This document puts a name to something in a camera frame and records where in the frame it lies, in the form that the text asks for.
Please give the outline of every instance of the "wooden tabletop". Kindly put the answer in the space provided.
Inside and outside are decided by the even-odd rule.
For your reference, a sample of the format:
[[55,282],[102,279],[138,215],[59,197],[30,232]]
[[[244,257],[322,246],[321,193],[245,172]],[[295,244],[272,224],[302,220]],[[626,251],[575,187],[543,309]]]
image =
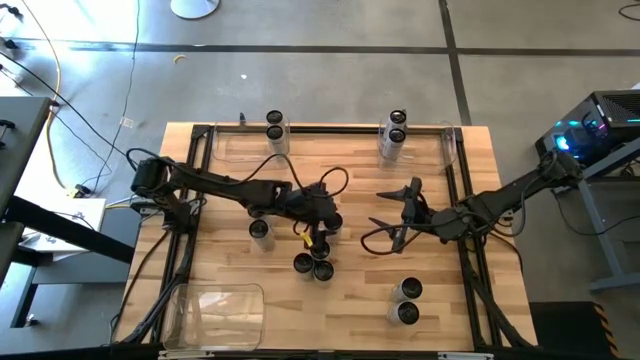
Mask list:
[[[185,161],[193,125],[169,123],[161,155]],[[463,135],[474,191],[499,188],[488,129],[463,127]],[[413,144],[422,149],[407,160],[413,164],[380,167],[375,135],[292,135],[289,156],[303,184],[318,181],[333,166],[345,167],[351,177],[347,190],[334,199],[345,223],[339,243],[330,255],[336,273],[329,287],[304,282],[294,272],[292,260],[304,249],[302,240],[292,232],[291,221],[271,219],[276,246],[274,251],[263,253],[249,237],[252,219],[246,210],[215,197],[208,197],[203,209],[190,284],[260,285],[265,302],[260,348],[472,350],[454,243],[442,245],[437,238],[423,234],[403,254],[391,256],[371,255],[360,245],[360,236],[376,227],[368,217],[400,222],[402,204],[378,198],[375,193],[399,190],[409,184],[411,176],[422,179],[423,195],[430,207],[438,210],[449,206],[439,138],[416,135],[409,139],[407,149]],[[243,178],[257,167],[259,161],[255,159],[261,158],[259,154],[266,151],[265,146],[262,135],[221,136],[214,145],[209,171]],[[457,162],[455,171],[460,179]],[[277,162],[267,165],[257,178],[292,181],[288,168]],[[326,179],[329,191],[339,189],[343,181],[340,173],[330,175]],[[461,180],[458,184],[462,197]],[[142,226],[130,278],[142,257],[163,234],[161,221],[157,217]],[[126,304],[117,338],[133,330],[158,296],[168,243],[158,248],[143,269]],[[391,242],[386,236],[374,236],[369,246],[389,250]],[[535,343],[516,254],[492,237],[485,251],[496,302],[523,337]],[[388,301],[391,288],[409,276],[418,278],[424,287],[416,301],[420,320],[412,326],[390,325],[386,313],[391,306]],[[489,341],[483,306],[479,312],[484,337]]]

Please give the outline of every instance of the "concrete floor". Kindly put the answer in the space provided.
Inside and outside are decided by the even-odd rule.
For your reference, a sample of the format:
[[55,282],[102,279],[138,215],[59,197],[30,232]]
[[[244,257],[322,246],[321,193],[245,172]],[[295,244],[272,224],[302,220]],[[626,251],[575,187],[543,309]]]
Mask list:
[[[438,0],[226,0],[215,15],[199,21],[175,17],[168,1],[140,1],[140,42],[147,44],[447,45]],[[135,38],[133,1],[28,3],[54,39],[131,43]],[[458,47],[522,49],[638,49],[640,23],[617,15],[626,3],[448,0]],[[3,36],[42,38],[29,16],[19,27],[10,20],[2,20]],[[63,95],[98,131],[112,138],[122,113],[131,54],[72,51],[64,43],[57,49]],[[134,126],[123,129],[120,148],[158,150],[168,121],[236,120],[240,112],[258,118],[272,108],[299,122],[377,123],[389,109],[406,108],[414,123],[461,124],[444,51],[441,55],[189,52],[186,60],[174,65],[179,53],[138,53],[126,114]],[[25,66],[54,83],[55,67],[46,47],[22,56]],[[640,82],[637,56],[460,56],[459,60],[471,122],[489,126],[503,182],[537,163],[535,139],[590,92],[628,89]],[[23,85],[36,94],[50,95],[32,78],[26,77]],[[63,108],[60,116],[100,154],[108,152],[108,146],[68,109]],[[52,134],[65,185],[97,174],[100,161],[89,152],[74,151],[81,145],[64,127],[54,123]],[[128,196],[131,170],[119,156],[110,164],[116,173],[101,183],[101,195],[108,200]],[[563,205],[576,227],[590,229],[579,200],[570,197]],[[527,206],[527,227],[517,245],[530,301],[600,302],[621,354],[640,357],[640,289],[590,294],[588,284],[608,275],[597,240],[568,231],[547,193]],[[614,211],[606,217],[628,215]],[[637,224],[624,225],[628,232],[636,228]],[[117,310],[122,286],[41,287],[32,312],[43,324],[8,329],[7,312],[15,306],[25,276],[25,269],[13,266],[2,287],[0,309],[7,311],[0,311],[0,353],[106,342],[108,319]]]

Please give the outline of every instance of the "cable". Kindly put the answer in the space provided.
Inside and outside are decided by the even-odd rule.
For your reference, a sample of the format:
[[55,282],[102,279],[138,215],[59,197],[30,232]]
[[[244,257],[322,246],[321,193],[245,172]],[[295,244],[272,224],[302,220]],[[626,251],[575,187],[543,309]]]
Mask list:
[[[294,222],[294,223],[293,223],[293,233],[294,233],[294,234],[296,234],[296,235],[298,235],[298,236],[300,236],[300,233],[298,232],[298,230],[297,230],[297,228],[296,228],[296,227],[298,226],[298,223],[299,223],[299,222],[300,222],[300,221],[297,221],[297,220],[296,220],[296,222]],[[307,226],[305,226],[305,228],[304,228],[304,230],[302,230],[302,232],[305,232],[305,233],[306,233],[306,232],[307,232],[307,230],[309,230],[309,224],[307,224]]]
[[509,240],[502,238],[494,233],[489,233],[489,235],[493,236],[494,238],[502,241],[503,243],[507,244],[510,248],[513,249],[513,251],[515,251],[516,255],[518,255],[518,262],[520,263],[520,272],[524,272],[524,269],[522,267],[522,255],[520,255],[520,250],[518,250],[518,248],[513,245],[512,243],[509,242]]
[[[55,95],[53,96],[53,101],[55,102],[58,99],[58,93],[60,92],[60,82],[62,81],[62,72],[60,70],[60,60],[58,59],[58,54],[56,53],[56,49],[53,47],[53,44],[51,43],[51,39],[49,39],[49,35],[47,35],[47,33],[44,31],[44,28],[40,24],[40,21],[38,21],[38,18],[36,18],[36,16],[33,14],[33,11],[31,11],[31,9],[29,8],[29,5],[27,5],[27,2],[25,0],[21,0],[21,1],[24,7],[29,12],[29,14],[31,15],[31,17],[33,18],[33,21],[35,21],[36,25],[38,25],[38,27],[40,28],[40,31],[42,31],[42,35],[44,35],[44,38],[47,40],[47,43],[51,48],[51,52],[53,53],[53,58],[56,62],[56,73],[57,73],[56,90],[55,90]],[[60,180],[60,176],[58,175],[58,170],[56,168],[56,160],[53,157],[53,150],[51,147],[51,124],[53,123],[53,116],[54,116],[53,107],[50,106],[49,115],[47,116],[47,120],[45,121],[47,150],[49,152],[49,158],[51,159],[51,171],[53,172],[53,177],[55,178],[56,182],[58,183],[58,185],[60,185],[61,188],[66,189],[65,186],[62,184],[62,181]]]
[[302,183],[300,182],[300,179],[298,179],[298,174],[296,173],[296,170],[294,169],[293,164],[291,163],[291,160],[289,159],[289,157],[287,157],[287,156],[286,156],[286,155],[284,155],[284,154],[278,154],[278,153],[276,153],[276,154],[272,154],[272,155],[270,155],[269,157],[267,157],[267,158],[266,158],[266,159],[265,159],[265,160],[264,160],[264,161],[263,161],[263,162],[262,162],[262,163],[261,163],[261,164],[260,164],[256,169],[255,169],[255,170],[253,170],[253,172],[252,172],[251,174],[249,174],[249,176],[247,176],[246,178],[244,178],[244,179],[242,179],[242,180],[240,180],[240,181],[236,181],[236,182],[221,182],[221,181],[214,181],[214,180],[211,180],[211,179],[209,179],[209,178],[207,178],[207,177],[200,176],[200,175],[198,175],[198,174],[194,174],[194,173],[192,173],[192,172],[190,172],[190,171],[188,171],[188,170],[186,170],[186,169],[184,169],[184,168],[182,168],[182,167],[180,167],[180,166],[177,166],[177,164],[176,164],[174,161],[172,161],[172,160],[170,160],[170,159],[168,159],[168,158],[160,157],[160,155],[155,154],[155,153],[153,153],[153,152],[151,152],[151,151],[149,151],[149,150],[147,150],[147,149],[143,149],[143,148],[131,148],[131,149],[127,150],[127,153],[125,154],[125,157],[127,158],[127,161],[129,162],[129,165],[131,166],[131,168],[132,168],[134,171],[137,171],[137,170],[138,170],[137,166],[135,166],[135,165],[133,164],[133,160],[131,159],[131,153],[132,153],[132,152],[134,152],[134,151],[139,151],[139,152],[145,153],[145,154],[147,154],[147,155],[149,155],[149,156],[151,156],[151,157],[155,158],[156,160],[158,160],[158,161],[162,162],[163,164],[165,164],[165,165],[167,165],[167,166],[170,166],[170,167],[173,167],[174,169],[176,169],[176,170],[178,170],[178,171],[180,171],[180,172],[186,173],[186,174],[188,174],[189,176],[192,176],[192,177],[194,177],[194,178],[197,178],[197,179],[200,179],[200,180],[203,180],[203,181],[207,181],[207,182],[210,182],[210,183],[214,183],[214,184],[217,184],[217,185],[221,185],[221,186],[238,186],[238,185],[242,185],[242,184],[247,183],[247,182],[248,182],[249,180],[251,180],[254,176],[256,176],[256,174],[257,174],[257,173],[258,173],[258,172],[259,172],[259,171],[260,171],[260,170],[261,170],[261,169],[262,169],[262,168],[263,168],[263,167],[264,167],[264,166],[265,166],[269,161],[271,161],[272,159],[274,159],[274,158],[276,158],[276,157],[278,157],[278,156],[282,157],[282,158],[287,162],[287,165],[289,165],[289,169],[291,170],[291,175],[293,175],[293,179],[295,180],[295,183],[296,183],[296,185],[298,185],[298,187],[300,188],[300,190],[301,190],[302,192],[304,192],[305,194],[307,194],[307,195],[311,196],[311,197],[314,197],[314,198],[321,198],[321,199],[327,199],[327,198],[334,197],[334,196],[336,196],[336,195],[338,195],[338,194],[342,193],[342,192],[347,188],[347,185],[349,184],[349,172],[348,172],[345,168],[343,168],[343,167],[341,167],[341,166],[334,166],[334,167],[332,167],[331,169],[327,170],[327,171],[324,173],[324,175],[322,175],[322,177],[321,177],[320,179],[321,179],[321,180],[322,180],[322,179],[324,179],[327,175],[329,175],[330,173],[332,173],[332,172],[334,172],[334,171],[341,171],[342,173],[344,173],[344,174],[345,174],[345,181],[344,181],[344,185],[342,185],[342,187],[341,187],[338,191],[336,191],[336,192],[334,192],[334,193],[331,193],[331,194],[328,194],[328,195],[317,195],[317,194],[308,193],[308,192],[306,192],[306,191],[304,190],[304,186],[303,186],[303,185],[302,185]]
[[122,130],[122,124],[124,122],[125,115],[127,114],[127,107],[129,106],[129,96],[131,95],[131,87],[133,85],[133,72],[136,68],[136,50],[138,48],[138,38],[140,35],[140,0],[138,0],[137,4],[138,5],[137,5],[137,11],[136,11],[136,39],[133,43],[133,51],[131,55],[131,60],[132,60],[131,72],[129,73],[129,87],[127,89],[127,96],[125,97],[125,100],[124,100],[124,109],[122,110],[122,116],[120,117],[120,122],[118,124],[118,129],[116,130],[116,134],[113,137],[113,140],[111,140],[111,143],[114,144],[114,146],[112,146],[111,150],[109,150],[107,159],[104,161],[102,167],[100,168],[100,171],[98,172],[98,176],[95,177],[96,183],[93,185],[93,191],[92,191],[93,194],[96,193],[96,190],[98,189],[98,184],[100,183],[100,177],[102,176],[102,172],[104,171],[104,168],[107,166],[107,162],[111,158],[111,154],[113,154],[115,143],[118,140],[120,131]]
[[65,99],[62,95],[60,95],[60,93],[58,93],[57,91],[55,91],[51,86],[49,86],[49,84],[47,84],[46,81],[42,80],[42,78],[40,78],[38,75],[36,75],[33,71],[27,69],[25,66],[23,66],[22,64],[18,63],[17,61],[13,60],[12,58],[8,57],[7,55],[3,54],[2,52],[0,52],[0,55],[4,56],[7,60],[11,61],[12,63],[16,64],[17,66],[19,66],[22,70],[28,72],[31,76],[33,76],[34,78],[36,78],[36,80],[40,81],[44,86],[47,87],[47,89],[51,90],[52,92],[54,92],[59,98],[60,100],[64,101],[65,104],[67,104],[69,106],[69,108],[76,113],[76,115],[78,115],[78,117],[80,117],[80,119],[82,120],[82,122],[84,122],[89,129],[91,129],[91,131],[96,134],[96,136],[98,136],[100,138],[100,140],[104,141],[105,143],[109,144],[110,146],[112,146],[118,153],[120,153],[122,156],[125,156],[125,153],[118,149],[118,147],[116,147],[114,144],[110,143],[109,140],[105,139],[104,136],[100,135],[100,133],[93,127],[93,125],[91,125],[91,123],[89,123],[89,121],[87,121],[87,119],[82,116],[82,114],[80,114],[80,112],[73,107],[73,105],[71,105],[71,103]]
[[129,285],[129,288],[127,288],[127,291],[125,292],[124,297],[122,298],[122,304],[120,305],[120,309],[109,321],[109,344],[113,342],[113,335],[114,335],[115,329],[118,327],[118,324],[120,323],[120,316],[122,315],[124,306],[127,304],[127,301],[129,301],[129,296],[131,295],[131,289],[133,289],[133,286],[136,284],[136,281],[138,281],[138,278],[140,277],[140,273],[142,272],[142,269],[144,268],[147,261],[149,261],[149,259],[151,258],[151,255],[156,251],[158,246],[160,246],[160,244],[164,242],[164,240],[169,236],[170,233],[171,231],[168,231],[168,230],[165,231],[164,234],[160,237],[160,239],[156,241],[156,243],[151,247],[151,249],[149,249],[149,251],[142,258],[142,261],[140,262],[140,266],[138,266],[138,269],[136,270],[135,274],[133,275],[133,278],[131,279],[131,284]]
[[[34,96],[32,93],[30,93],[29,91],[27,91],[27,89],[25,89],[22,85],[18,84],[17,81],[15,81],[14,79],[11,78],[11,76],[5,74],[4,72],[2,72],[2,74],[4,76],[6,76],[9,80],[13,81],[14,84],[16,84],[16,86],[18,88],[20,88],[20,90],[24,91],[25,93],[29,94],[29,96]],[[54,113],[54,116],[56,119],[58,119],[58,121],[65,127],[67,128],[67,130],[69,130],[69,132],[71,133],[71,135],[73,135],[73,137],[75,137],[78,141],[80,141],[84,146],[87,147],[87,149],[89,149],[89,151],[91,151],[98,159],[105,161],[104,158],[102,156],[100,156],[89,144],[87,144],[86,141],[82,140],[82,138],[80,136],[78,136],[78,134],[76,134],[73,129],[71,129],[71,127],[69,125],[67,125],[66,122],[64,122],[62,120],[62,118],[60,118],[60,116],[58,114]],[[108,174],[111,174],[113,171],[111,170],[111,167],[107,166],[107,169],[109,170]]]
[[627,18],[627,19],[629,19],[629,20],[633,20],[633,21],[640,21],[640,18],[633,17],[633,16],[631,16],[631,15],[627,15],[627,14],[625,14],[625,13],[624,13],[624,10],[626,10],[626,9],[629,9],[629,8],[632,8],[632,7],[636,7],[636,6],[640,6],[640,0],[634,0],[634,1],[638,2],[638,4],[629,4],[629,5],[625,5],[625,6],[621,7],[621,8],[618,10],[618,14],[620,14],[621,16],[623,16],[623,17],[625,17],[625,18]]
[[80,219],[80,220],[82,220],[82,222],[87,224],[87,226],[90,227],[91,230],[96,231],[96,229],[93,226],[91,226],[91,224],[89,224],[89,222],[87,220],[85,220],[84,218],[81,218],[81,217],[79,217],[77,215],[67,214],[67,213],[63,213],[63,212],[59,212],[59,211],[52,211],[52,213],[58,214],[58,215],[69,216],[71,219]]
[[567,225],[567,227],[569,229],[571,229],[571,231],[573,231],[574,233],[578,234],[578,235],[585,235],[585,236],[598,236],[598,235],[602,235],[606,232],[608,232],[609,230],[621,225],[624,222],[627,222],[629,220],[634,220],[634,219],[640,219],[640,215],[634,215],[634,216],[629,216],[627,218],[624,218],[622,220],[619,220],[618,222],[616,222],[615,224],[605,228],[602,231],[599,232],[592,232],[592,233],[588,233],[588,232],[584,232],[584,231],[580,231],[577,230],[575,227],[573,227],[573,225],[571,225],[569,223],[569,221],[567,220],[567,218],[564,215],[564,211],[562,210],[562,205],[560,204],[560,199],[558,199],[558,196],[556,194],[553,194],[553,197],[556,199],[556,202],[558,203],[558,210],[560,210],[560,216],[562,217],[562,220],[564,221],[564,223]]

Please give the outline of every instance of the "stacked cups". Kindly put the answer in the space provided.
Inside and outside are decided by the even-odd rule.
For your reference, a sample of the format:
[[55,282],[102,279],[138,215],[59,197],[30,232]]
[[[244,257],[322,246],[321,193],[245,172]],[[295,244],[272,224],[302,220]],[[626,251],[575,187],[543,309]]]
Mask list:
[[412,325],[420,318],[418,307],[412,302],[422,294],[420,280],[409,277],[393,287],[391,291],[392,306],[387,318],[394,325]]

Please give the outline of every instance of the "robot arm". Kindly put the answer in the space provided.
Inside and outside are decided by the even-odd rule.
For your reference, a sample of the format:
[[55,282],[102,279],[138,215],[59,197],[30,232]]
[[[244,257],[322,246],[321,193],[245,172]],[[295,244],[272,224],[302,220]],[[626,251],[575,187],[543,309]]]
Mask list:
[[165,212],[165,228],[180,233],[191,226],[190,205],[174,195],[182,188],[236,201],[254,218],[276,215],[314,224],[334,218],[337,211],[322,182],[292,190],[288,181],[236,180],[173,163],[168,158],[141,161],[131,185],[136,195],[153,200]]
[[[377,195],[405,203],[401,218],[402,224],[407,226],[387,230],[393,240],[392,250],[401,252],[407,227],[436,235],[442,243],[484,236],[494,228],[502,214],[519,210],[529,197],[544,189],[577,185],[581,179],[578,162],[569,153],[554,150],[544,156],[534,170],[502,188],[471,195],[441,211],[429,208],[420,194],[422,182],[416,177],[402,190]],[[371,220],[379,226],[388,225]]]

